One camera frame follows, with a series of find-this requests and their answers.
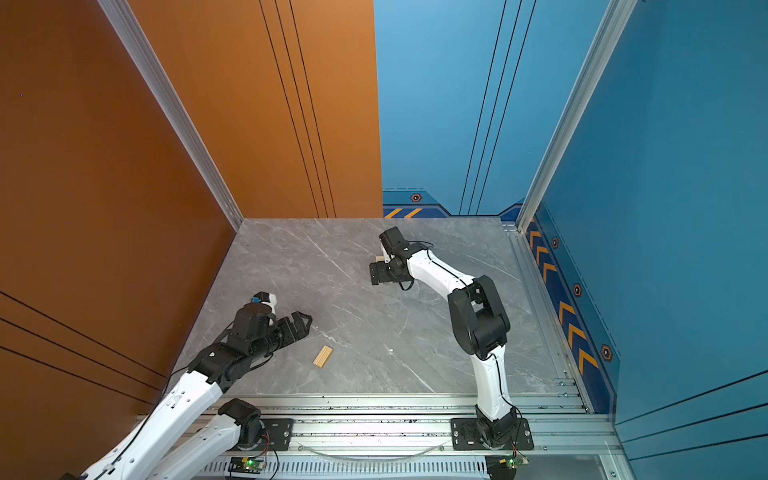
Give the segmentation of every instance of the blue wall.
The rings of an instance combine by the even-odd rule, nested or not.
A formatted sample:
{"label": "blue wall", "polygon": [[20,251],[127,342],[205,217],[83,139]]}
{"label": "blue wall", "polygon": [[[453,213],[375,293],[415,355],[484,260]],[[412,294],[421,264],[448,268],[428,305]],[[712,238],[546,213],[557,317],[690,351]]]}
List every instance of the blue wall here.
{"label": "blue wall", "polygon": [[768,4],[640,1],[545,195],[640,480],[768,471],[766,437],[699,448],[768,435],[768,374],[718,389],[768,369],[767,87]]}
{"label": "blue wall", "polygon": [[[459,214],[504,2],[376,0],[374,5],[383,186],[424,189]],[[470,200],[472,214],[498,214],[526,195],[607,0],[538,0],[478,210],[533,5],[533,0],[507,2],[462,214]]]}

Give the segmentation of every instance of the marble tabletop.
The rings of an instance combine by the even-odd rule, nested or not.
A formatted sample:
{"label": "marble tabletop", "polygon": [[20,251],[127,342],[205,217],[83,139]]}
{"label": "marble tabletop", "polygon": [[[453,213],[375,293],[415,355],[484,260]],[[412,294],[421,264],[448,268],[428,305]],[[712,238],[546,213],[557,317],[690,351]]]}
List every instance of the marble tabletop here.
{"label": "marble tabletop", "polygon": [[[245,220],[177,365],[190,362],[264,290],[277,295],[278,317],[310,314],[310,334],[228,393],[476,393],[445,300],[418,281],[408,291],[371,285],[378,236],[392,226],[407,240],[434,243],[432,251],[462,272],[494,280],[511,322],[510,392],[556,392],[558,374],[498,218]],[[313,360],[325,345],[333,354],[321,369]]]}

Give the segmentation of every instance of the black diagonal stripe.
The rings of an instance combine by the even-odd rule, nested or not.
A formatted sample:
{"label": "black diagonal stripe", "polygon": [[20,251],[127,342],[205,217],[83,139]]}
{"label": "black diagonal stripe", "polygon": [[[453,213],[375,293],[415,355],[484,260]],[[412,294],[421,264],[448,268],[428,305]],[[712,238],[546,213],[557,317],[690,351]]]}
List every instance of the black diagonal stripe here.
{"label": "black diagonal stripe", "polygon": [[110,366],[107,366],[107,365],[105,365],[104,363],[101,363],[101,362],[99,362],[98,360],[94,360],[94,359],[92,359],[92,358],[91,358],[91,357],[89,357],[89,356],[85,356],[85,355],[83,355],[82,353],[79,353],[79,352],[75,352],[73,349],[70,349],[70,348],[68,348],[68,347],[66,347],[66,346],[63,346],[63,345],[62,345],[62,344],[60,344],[60,343],[56,343],[56,342],[54,342],[54,341],[53,341],[53,340],[51,340],[51,339],[47,339],[47,338],[45,338],[45,337],[44,337],[44,336],[42,336],[42,335],[38,335],[37,333],[35,333],[35,332],[32,332],[31,330],[27,330],[27,329],[26,329],[26,328],[24,328],[23,326],[20,326],[20,325],[16,325],[15,323],[13,323],[12,321],[10,321],[10,320],[8,320],[8,319],[4,319],[4,318],[2,318],[2,317],[0,316],[0,320],[1,320],[1,321],[3,321],[3,322],[6,322],[8,325],[12,325],[12,326],[16,327],[17,329],[20,329],[20,330],[23,330],[23,331],[24,331],[24,332],[26,332],[26,333],[29,333],[30,335],[34,335],[34,336],[38,337],[39,339],[43,339],[43,340],[45,340],[45,341],[46,341],[46,342],[48,342],[48,343],[52,343],[52,344],[56,345],[56,346],[57,346],[57,347],[59,347],[59,348],[62,348],[62,349],[64,349],[64,350],[67,350],[67,351],[68,351],[68,352],[70,352],[70,353],[74,353],[75,355],[77,355],[77,356],[80,356],[80,357],[82,357],[82,358],[84,358],[84,359],[86,359],[86,360],[89,360],[89,361],[93,362],[93,363],[96,363],[97,365],[103,366],[105,369],[109,369],[109,370],[111,370],[111,371],[113,371],[113,372],[115,372],[115,373],[118,373],[118,374],[120,374],[120,375],[122,375],[122,376],[128,377],[128,378],[129,378],[129,379],[131,379],[131,380],[134,380],[134,381],[136,381],[136,382],[139,382],[139,383],[141,383],[141,384],[143,384],[143,385],[146,385],[146,386],[150,387],[151,389],[155,389],[155,390],[157,390],[158,392],[160,392],[160,389],[159,389],[159,388],[157,388],[156,386],[152,386],[152,385],[150,385],[149,383],[146,383],[146,382],[142,382],[141,380],[139,380],[139,379],[136,379],[136,378],[134,378],[134,377],[132,377],[132,376],[128,375],[127,373],[123,373],[123,372],[121,372],[120,370],[117,370],[117,369],[113,369],[112,367],[110,367]]}
{"label": "black diagonal stripe", "polygon": [[525,36],[523,37],[523,45],[520,46],[520,54],[518,55],[518,64],[515,66],[515,74],[512,75],[512,83],[509,85],[509,93],[507,94],[507,101],[504,104],[504,112],[502,113],[502,121],[498,123],[498,132],[496,133],[496,141],[493,143],[493,151],[491,152],[491,159],[488,161],[488,169],[485,172],[485,180],[482,182],[482,190],[480,190],[480,199],[478,200],[478,208],[475,213],[480,211],[480,202],[482,202],[482,195],[485,193],[485,184],[488,182],[488,173],[491,171],[491,164],[493,163],[493,155],[496,153],[496,145],[498,144],[498,136],[502,134],[502,125],[504,124],[504,116],[507,114],[507,106],[509,106],[509,97],[512,95],[512,87],[515,86],[515,79],[518,76],[518,68],[520,67],[520,58],[523,56],[523,48],[525,48],[525,39],[528,38],[528,29],[531,28],[531,20],[533,19],[533,12],[536,10],[536,0],[533,2],[533,8],[531,8],[531,17],[528,19],[528,27],[525,29]]}
{"label": "black diagonal stripe", "polygon": [[310,94],[310,107],[312,108],[312,116],[314,117],[314,120],[315,120],[315,130],[317,130],[317,141],[320,144],[320,158],[323,159],[323,169],[326,171],[326,181],[328,182],[328,195],[331,197],[331,208],[333,209],[333,216],[338,217],[338,215],[336,215],[336,202],[333,199],[333,189],[331,188],[331,179],[328,176],[328,166],[326,165],[326,154],[323,151],[323,138],[320,137],[320,128],[319,128],[319,125],[317,124],[317,113],[315,112],[315,102],[312,100],[312,90],[310,89],[310,78],[306,74],[306,64],[304,63],[304,53],[301,51],[301,41],[299,40],[299,27],[296,26],[296,16],[293,14],[293,2],[289,0],[288,5],[290,5],[290,14],[293,17],[293,29],[296,31],[296,43],[299,44],[299,55],[301,56],[301,65],[302,65],[302,68],[304,69],[304,80],[306,80],[306,90]]}
{"label": "black diagonal stripe", "polygon": [[621,425],[622,423],[631,422],[632,420],[639,419],[640,417],[645,417],[646,415],[650,415],[651,413],[656,413],[656,412],[659,412],[660,410],[668,409],[671,406],[680,405],[681,403],[687,402],[688,400],[697,399],[700,396],[705,396],[705,395],[707,395],[709,393],[716,392],[717,390],[722,390],[722,389],[725,389],[725,388],[727,388],[729,386],[736,385],[737,383],[741,383],[741,382],[753,379],[755,377],[758,377],[758,376],[761,376],[761,375],[765,375],[766,373],[768,373],[768,370],[763,370],[762,372],[755,373],[754,375],[745,376],[742,379],[735,380],[735,381],[733,381],[731,383],[726,383],[725,385],[721,385],[721,386],[719,386],[717,388],[714,388],[714,389],[711,389],[711,390],[707,390],[706,392],[698,393],[698,394],[696,394],[694,396],[690,396],[690,397],[688,397],[686,399],[678,400],[678,401],[676,401],[674,403],[670,403],[669,405],[665,405],[663,407],[659,407],[657,409],[651,410],[650,412],[645,412],[645,413],[642,413],[640,415],[636,415],[636,416],[632,417],[631,419],[622,420],[620,422],[617,422],[616,425]]}
{"label": "black diagonal stripe", "polygon": [[507,55],[504,57],[504,67],[502,67],[502,77],[498,80],[498,88],[496,89],[496,98],[493,101],[493,110],[491,110],[491,121],[488,122],[488,131],[485,132],[485,142],[482,145],[482,153],[480,154],[480,164],[478,165],[478,173],[475,175],[475,186],[472,188],[472,196],[469,198],[469,206],[467,207],[467,214],[469,215],[472,209],[472,201],[475,199],[475,191],[478,187],[478,179],[480,178],[480,170],[482,169],[482,158],[485,156],[485,148],[488,146],[488,136],[491,133],[491,126],[493,125],[493,116],[496,113],[496,104],[498,103],[498,94],[502,91],[502,83],[504,83],[504,73],[507,70],[507,60],[509,59],[509,51],[512,49],[512,39],[515,38],[515,29],[518,27],[518,18],[520,17],[520,5],[518,5],[518,14],[515,16],[515,24],[512,26],[512,35],[509,36],[509,45],[507,46]]}
{"label": "black diagonal stripe", "polygon": [[128,398],[130,398],[130,399],[138,400],[139,402],[143,402],[143,403],[146,403],[147,405],[152,405],[152,403],[150,403],[150,402],[148,402],[148,401],[146,401],[146,400],[142,400],[142,399],[140,399],[140,398],[138,398],[138,397],[134,397],[133,395],[130,395],[130,394],[128,394],[128,393],[125,393],[125,392],[121,392],[120,390],[117,390],[117,389],[113,389],[112,387],[109,387],[109,386],[103,385],[103,384],[101,384],[101,383],[99,383],[99,382],[94,382],[93,380],[90,380],[90,379],[86,379],[86,378],[85,378],[85,377],[83,377],[83,376],[79,376],[77,373],[68,372],[67,370],[64,370],[64,369],[60,369],[60,368],[58,368],[57,366],[53,366],[53,365],[51,365],[50,363],[46,363],[46,362],[43,362],[42,360],[33,359],[33,358],[32,358],[32,357],[30,357],[30,356],[26,356],[26,355],[25,355],[25,354],[23,354],[23,353],[19,353],[19,352],[15,351],[15,350],[11,350],[11,349],[9,349],[8,347],[5,347],[5,346],[2,346],[2,345],[0,345],[0,349],[3,349],[3,350],[5,350],[6,352],[10,352],[10,353],[13,353],[13,354],[15,354],[15,355],[18,355],[18,356],[20,356],[20,357],[24,357],[24,358],[26,358],[27,360],[31,360],[32,362],[36,362],[36,363],[40,363],[41,365],[49,366],[49,367],[51,367],[51,368],[52,368],[52,369],[54,369],[54,370],[58,370],[59,372],[63,372],[63,373],[66,373],[67,375],[72,375],[73,377],[75,377],[75,378],[79,378],[80,380],[85,380],[86,382],[89,382],[89,383],[93,383],[94,385],[98,385],[98,386],[100,386],[100,387],[103,387],[103,388],[105,388],[105,389],[107,389],[107,390],[111,390],[112,392],[115,392],[115,393],[119,393],[119,394],[121,394],[121,395],[123,395],[123,396],[127,396],[127,397],[128,397]]}
{"label": "black diagonal stripe", "polygon": [[304,173],[306,174],[306,182],[310,185],[310,193],[312,194],[312,202],[315,204],[315,214],[320,217],[320,210],[317,208],[317,199],[315,198],[315,190],[312,188],[312,181],[310,180],[310,170],[306,167],[306,160],[304,159],[304,150],[301,148],[301,141],[299,140],[299,131],[296,129],[296,122],[293,120],[293,112],[290,110],[290,103],[288,102],[288,92],[286,91],[286,85],[283,82],[283,73],[280,71],[280,64],[277,62],[277,53],[275,52],[275,44],[272,42],[272,35],[270,34],[270,26],[266,23],[266,14],[264,14],[264,5],[259,0],[259,6],[261,7],[261,16],[264,18],[264,26],[266,27],[266,36],[270,39],[270,46],[272,47],[272,55],[275,57],[275,65],[277,66],[277,74],[280,76],[280,84],[283,86],[283,94],[286,97],[286,106],[288,107],[288,114],[290,115],[290,122],[293,124],[293,133],[296,135],[296,143],[299,145],[299,153],[301,154],[301,161],[304,163]]}
{"label": "black diagonal stripe", "polygon": [[759,435],[751,435],[751,436],[748,436],[748,437],[742,437],[740,439],[725,440],[724,442],[708,443],[706,445],[699,445],[699,446],[695,446],[695,447],[688,447],[687,449],[679,449],[679,450],[671,450],[669,452],[654,453],[653,455],[644,455],[642,457],[627,458],[627,460],[632,462],[634,460],[642,460],[643,458],[653,458],[653,457],[660,457],[662,455],[670,455],[672,453],[689,452],[690,450],[705,449],[707,447],[716,447],[718,445],[726,445],[726,444],[729,444],[729,443],[744,442],[745,440],[761,439],[762,437],[768,437],[768,433],[761,433]]}
{"label": "black diagonal stripe", "polygon": [[148,367],[148,366],[146,366],[146,365],[143,365],[143,364],[141,364],[141,363],[137,362],[136,360],[132,359],[131,357],[129,357],[129,356],[126,356],[126,355],[123,355],[122,353],[118,352],[117,350],[115,350],[115,349],[113,349],[113,348],[111,348],[111,347],[108,347],[108,346],[106,346],[105,344],[103,344],[103,343],[101,343],[101,342],[99,342],[99,341],[97,341],[97,340],[94,340],[94,339],[92,339],[90,336],[88,336],[88,335],[85,335],[83,332],[79,332],[79,331],[77,331],[76,329],[73,329],[72,327],[70,327],[69,325],[66,325],[66,324],[64,324],[64,323],[62,323],[62,322],[59,322],[58,320],[56,320],[56,319],[55,319],[55,318],[53,318],[52,316],[50,316],[50,315],[47,315],[47,314],[45,314],[45,313],[41,312],[40,310],[38,310],[38,309],[34,308],[33,306],[30,306],[30,305],[28,305],[28,304],[26,304],[26,303],[22,302],[21,300],[19,300],[19,299],[17,299],[17,298],[14,298],[13,296],[10,296],[10,295],[8,295],[6,292],[2,292],[2,291],[0,291],[0,294],[2,294],[2,295],[4,295],[4,296],[7,296],[9,299],[13,300],[14,302],[18,303],[19,305],[23,305],[23,306],[25,306],[25,307],[29,308],[30,310],[32,310],[32,311],[33,311],[33,312],[35,312],[35,313],[39,313],[40,315],[43,315],[45,318],[47,318],[47,319],[51,320],[51,321],[52,321],[52,322],[54,322],[54,323],[57,323],[58,325],[61,325],[61,326],[63,326],[65,329],[68,329],[68,330],[70,330],[70,331],[72,331],[72,332],[75,332],[75,333],[77,333],[79,336],[83,336],[84,338],[87,338],[87,339],[89,339],[90,341],[92,341],[93,343],[95,343],[95,344],[97,344],[97,345],[99,345],[99,346],[103,346],[105,349],[109,350],[110,352],[113,352],[113,353],[117,353],[119,356],[123,357],[124,359],[126,359],[126,360],[130,360],[131,362],[135,363],[136,365],[139,365],[139,366],[141,366],[141,367],[144,367],[145,369],[149,370],[150,372],[152,372],[152,373],[157,373],[159,376],[161,376],[161,377],[164,377],[164,378],[165,378],[165,375],[163,375],[162,373],[160,373],[160,372],[156,372],[155,370],[153,370],[153,369],[149,368],[149,367]]}
{"label": "black diagonal stripe", "polygon": [[296,73],[293,71],[293,60],[290,58],[290,49],[288,49],[288,40],[286,39],[286,31],[283,28],[283,19],[280,17],[280,8],[277,6],[277,0],[275,0],[275,9],[277,10],[277,20],[280,23],[280,31],[283,33],[283,43],[286,46],[286,55],[288,55],[288,65],[290,65],[290,74],[293,77],[293,86],[296,89],[296,98],[299,99],[299,110],[301,110],[301,118],[304,121],[304,131],[306,132],[306,141],[310,144],[310,153],[312,154],[312,163],[315,164],[315,176],[317,177],[317,186],[320,188],[320,198],[323,200],[323,209],[326,211],[326,218],[328,217],[328,206],[326,205],[326,195],[323,193],[323,184],[320,182],[320,173],[317,170],[317,160],[315,159],[315,149],[312,147],[312,139],[310,138],[310,129],[306,126],[306,115],[304,115],[304,106],[301,104],[301,94],[299,93],[299,84],[296,83]]}
{"label": "black diagonal stripe", "polygon": [[680,426],[677,426],[677,427],[672,427],[671,429],[666,429],[666,430],[661,430],[659,432],[649,433],[647,435],[642,435],[642,436],[635,437],[635,438],[629,439],[629,440],[623,440],[621,443],[634,442],[635,440],[646,439],[648,437],[652,437],[654,435],[659,435],[661,433],[672,432],[673,430],[684,429],[686,427],[690,427],[692,425],[698,425],[700,423],[709,422],[711,420],[717,420],[717,419],[722,419],[724,417],[730,417],[731,415],[736,415],[737,413],[744,413],[744,412],[749,412],[750,410],[761,409],[761,408],[763,408],[765,406],[768,406],[768,403],[761,403],[760,405],[746,407],[745,409],[741,409],[741,410],[734,410],[733,412],[724,413],[722,415],[715,415],[714,417],[710,417],[708,419],[697,420],[696,422],[686,423],[685,425],[680,425]]}
{"label": "black diagonal stripe", "polygon": [[498,47],[498,36],[502,33],[502,23],[504,22],[504,11],[507,9],[507,0],[504,0],[502,7],[502,18],[498,21],[498,31],[496,32],[496,43],[493,44],[493,55],[491,55],[491,66],[488,67],[488,79],[485,81],[485,91],[482,94],[482,104],[480,105],[480,117],[478,118],[478,127],[475,129],[475,139],[472,142],[472,152],[469,154],[469,165],[467,166],[467,177],[464,179],[464,190],[462,191],[462,202],[458,206],[458,214],[462,214],[464,207],[464,196],[467,193],[467,183],[469,182],[469,172],[472,170],[472,157],[475,155],[475,145],[478,142],[478,133],[480,132],[480,120],[482,120],[482,111],[485,108],[485,97],[488,95],[488,84],[491,82],[491,72],[493,71],[493,60],[496,58],[496,48]]}

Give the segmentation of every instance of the orange wall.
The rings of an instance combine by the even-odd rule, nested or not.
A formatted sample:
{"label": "orange wall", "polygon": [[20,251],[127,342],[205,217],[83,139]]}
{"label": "orange wall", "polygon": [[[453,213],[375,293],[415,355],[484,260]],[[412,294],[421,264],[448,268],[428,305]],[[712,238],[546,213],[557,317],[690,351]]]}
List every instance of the orange wall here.
{"label": "orange wall", "polygon": [[381,217],[372,0],[130,4],[245,217]]}
{"label": "orange wall", "polygon": [[42,480],[152,406],[234,231],[95,0],[3,7],[0,478]]}

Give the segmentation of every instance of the wooden block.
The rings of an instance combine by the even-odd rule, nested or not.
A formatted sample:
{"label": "wooden block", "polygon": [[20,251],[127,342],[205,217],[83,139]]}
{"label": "wooden block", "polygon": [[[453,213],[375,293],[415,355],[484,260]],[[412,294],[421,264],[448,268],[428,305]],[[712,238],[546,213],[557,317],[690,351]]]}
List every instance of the wooden block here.
{"label": "wooden block", "polygon": [[317,354],[317,357],[313,363],[318,367],[323,368],[326,365],[326,362],[328,362],[328,358],[331,356],[331,353],[333,353],[333,349],[327,345],[324,346],[323,349],[320,350],[320,353]]}

